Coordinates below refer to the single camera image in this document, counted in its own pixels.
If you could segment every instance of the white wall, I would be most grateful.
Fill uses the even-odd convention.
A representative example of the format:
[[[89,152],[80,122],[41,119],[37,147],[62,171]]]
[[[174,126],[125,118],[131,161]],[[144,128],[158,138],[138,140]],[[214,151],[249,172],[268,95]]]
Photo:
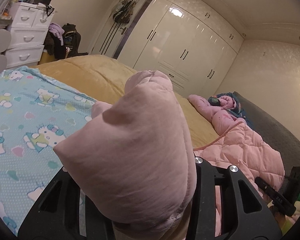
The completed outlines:
[[[246,40],[217,93],[237,91],[300,140],[300,46]]]
[[[56,8],[52,21],[61,27],[67,23],[76,25],[82,36],[79,52],[88,52],[96,33],[104,24],[103,18],[110,13],[109,8],[112,8],[113,2],[114,0],[52,0],[51,4]]]

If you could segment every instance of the drawer handle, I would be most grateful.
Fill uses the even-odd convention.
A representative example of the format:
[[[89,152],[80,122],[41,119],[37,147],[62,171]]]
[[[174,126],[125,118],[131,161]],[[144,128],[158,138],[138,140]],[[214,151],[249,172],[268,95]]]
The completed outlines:
[[[213,76],[213,74],[214,74],[214,71],[213,71],[213,73],[212,73],[212,76]],[[211,79],[211,78],[212,78],[212,76],[211,76],[211,77],[209,77],[209,79]]]
[[[151,35],[151,33],[153,32],[153,30],[150,32],[150,34],[149,34],[149,36],[148,36],[148,38],[147,39],[149,39],[149,37],[150,37],[150,35]]]
[[[19,56],[19,58],[20,58],[21,61],[26,61],[29,57],[30,57],[30,54],[23,55],[23,56],[20,55],[20,56]]]
[[[34,36],[31,36],[31,37],[24,36],[23,39],[25,42],[30,42],[34,39]]]
[[[157,32],[154,32],[153,36],[151,37],[150,41],[152,41],[153,37],[155,36]]]
[[[187,51],[187,54],[185,55],[185,57],[182,60],[184,60],[186,58],[186,56],[188,55],[188,53],[189,53],[189,51]]]
[[[21,20],[26,21],[28,20],[30,17],[29,16],[21,16]]]
[[[209,75],[208,75],[207,77],[209,77],[209,76],[210,76],[211,72],[212,72],[212,70],[210,71],[210,73],[209,73]]]
[[[181,57],[180,58],[182,58],[182,56],[183,56],[183,54],[186,52],[186,50],[182,53],[182,55],[181,55]]]

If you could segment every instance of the white wardrobe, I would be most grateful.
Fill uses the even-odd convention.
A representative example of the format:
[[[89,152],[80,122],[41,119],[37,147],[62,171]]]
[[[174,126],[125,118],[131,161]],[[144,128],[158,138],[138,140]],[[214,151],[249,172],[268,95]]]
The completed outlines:
[[[236,55],[224,39],[181,6],[153,0],[118,60],[138,71],[160,70],[183,97],[207,98],[215,93]]]

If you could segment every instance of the black door handle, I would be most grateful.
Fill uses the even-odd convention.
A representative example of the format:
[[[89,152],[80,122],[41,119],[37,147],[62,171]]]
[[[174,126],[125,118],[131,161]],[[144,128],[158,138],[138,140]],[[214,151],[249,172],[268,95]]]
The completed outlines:
[[[213,76],[213,74],[214,74],[214,71],[213,71],[213,73],[212,73],[212,76]],[[209,77],[209,79],[211,79],[211,78],[212,78],[212,76],[211,76],[211,77]]]
[[[153,36],[151,37],[150,41],[152,41],[152,38],[155,36],[156,33],[157,33],[157,32],[154,32],[154,34],[153,34]]]
[[[149,37],[150,37],[150,35],[151,35],[151,33],[153,32],[153,30],[150,32],[150,34],[149,34],[149,36],[148,36],[148,38],[147,39],[149,39]]]
[[[185,55],[185,57],[182,60],[184,60],[186,58],[186,56],[188,55],[188,53],[189,53],[189,51],[187,51],[187,54]]]
[[[182,56],[183,56],[183,54],[186,52],[186,50],[182,53],[182,55],[181,55],[181,57],[180,58],[182,58]]]
[[[212,72],[212,70],[210,71],[210,73],[209,73],[209,75],[208,75],[207,77],[209,77],[209,76],[210,76],[211,72]]]

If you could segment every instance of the hello kitty blanket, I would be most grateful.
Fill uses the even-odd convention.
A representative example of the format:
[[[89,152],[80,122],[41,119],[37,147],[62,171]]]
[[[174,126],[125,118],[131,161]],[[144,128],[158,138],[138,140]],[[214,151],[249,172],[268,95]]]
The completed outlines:
[[[37,69],[0,74],[0,217],[14,234],[62,167],[52,148],[91,120],[94,102]]]

